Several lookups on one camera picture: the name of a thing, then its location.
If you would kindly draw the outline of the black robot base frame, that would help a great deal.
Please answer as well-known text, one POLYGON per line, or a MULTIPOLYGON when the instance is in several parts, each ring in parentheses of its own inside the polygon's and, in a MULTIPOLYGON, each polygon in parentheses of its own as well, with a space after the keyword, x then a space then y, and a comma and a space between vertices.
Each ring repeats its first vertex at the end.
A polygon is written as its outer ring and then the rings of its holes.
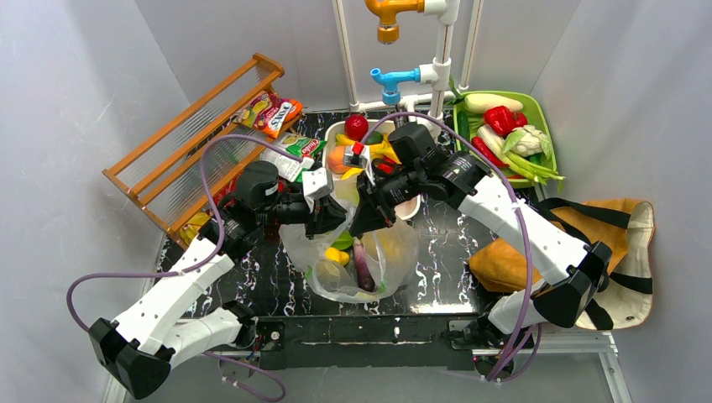
POLYGON ((489 373, 510 335, 477 313, 260 317, 262 369, 438 367, 489 373))

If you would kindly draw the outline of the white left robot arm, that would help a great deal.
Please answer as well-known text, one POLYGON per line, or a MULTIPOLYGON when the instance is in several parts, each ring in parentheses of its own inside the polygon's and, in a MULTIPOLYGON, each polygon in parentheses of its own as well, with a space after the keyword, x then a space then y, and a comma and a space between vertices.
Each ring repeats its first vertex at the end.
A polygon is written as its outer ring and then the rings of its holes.
POLYGON ((212 348, 256 344, 256 316, 230 301, 206 316, 180 323, 184 312, 263 238, 267 228, 300 224, 308 237, 345 223, 347 211, 332 197, 332 176, 308 170, 297 183, 279 177, 269 161, 246 165, 218 212, 199 230, 181 258, 127 311, 99 318, 89 336, 99 363, 135 399, 159 389, 170 371, 212 348))

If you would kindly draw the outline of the purple eggplant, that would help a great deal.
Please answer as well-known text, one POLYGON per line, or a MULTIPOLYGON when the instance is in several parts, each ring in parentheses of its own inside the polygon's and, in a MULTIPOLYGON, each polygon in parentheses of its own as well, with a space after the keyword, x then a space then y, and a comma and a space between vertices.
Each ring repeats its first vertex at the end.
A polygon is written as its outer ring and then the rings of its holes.
POLYGON ((353 261, 359 287, 362 290, 373 292, 375 281, 369 271, 368 256, 364 245, 358 238, 353 239, 353 261))

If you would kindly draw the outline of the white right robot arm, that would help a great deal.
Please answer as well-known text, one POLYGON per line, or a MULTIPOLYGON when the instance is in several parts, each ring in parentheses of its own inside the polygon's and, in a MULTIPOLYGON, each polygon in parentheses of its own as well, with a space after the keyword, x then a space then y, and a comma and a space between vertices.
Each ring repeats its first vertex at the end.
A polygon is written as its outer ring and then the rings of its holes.
POLYGON ((565 233, 523 201, 468 151, 436 144, 421 124, 408 123, 389 137, 400 161, 389 174, 367 168, 357 177, 359 204, 353 235, 395 223, 395 207, 427 194, 472 217, 524 255, 542 280, 531 290, 499 299, 487 324, 504 334, 540 322, 572 327, 605 283, 611 250, 565 233))

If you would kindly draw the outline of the clear lemon print plastic bag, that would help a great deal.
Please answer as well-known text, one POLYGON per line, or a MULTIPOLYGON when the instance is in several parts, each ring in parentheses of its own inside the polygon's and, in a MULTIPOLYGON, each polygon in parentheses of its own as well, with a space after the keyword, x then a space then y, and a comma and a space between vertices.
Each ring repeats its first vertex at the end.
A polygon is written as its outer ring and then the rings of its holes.
POLYGON ((346 181, 336 181, 332 193, 336 201, 347 210, 346 222, 336 230, 307 238, 302 224, 284 225, 279 230, 285 252, 296 270, 303 273, 309 287, 319 296, 342 303, 367 303, 393 295, 405 286, 415 274, 419 254, 417 231, 408 223, 397 219, 391 228, 365 233, 358 238, 368 256, 370 274, 375 281, 373 292, 362 290, 357 281, 353 261, 353 246, 345 252, 350 262, 342 266, 325 257, 325 251, 343 232, 349 231, 356 206, 340 196, 351 194, 353 188, 346 181))

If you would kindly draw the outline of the yellow lemon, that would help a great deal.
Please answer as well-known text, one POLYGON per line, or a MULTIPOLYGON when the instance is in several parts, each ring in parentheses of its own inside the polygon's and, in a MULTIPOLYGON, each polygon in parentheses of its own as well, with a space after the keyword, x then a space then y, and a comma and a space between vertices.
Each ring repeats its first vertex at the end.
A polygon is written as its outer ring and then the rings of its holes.
POLYGON ((326 259, 342 266, 347 265, 351 260, 351 255, 348 252, 336 248, 328 248, 325 251, 325 257, 326 259))

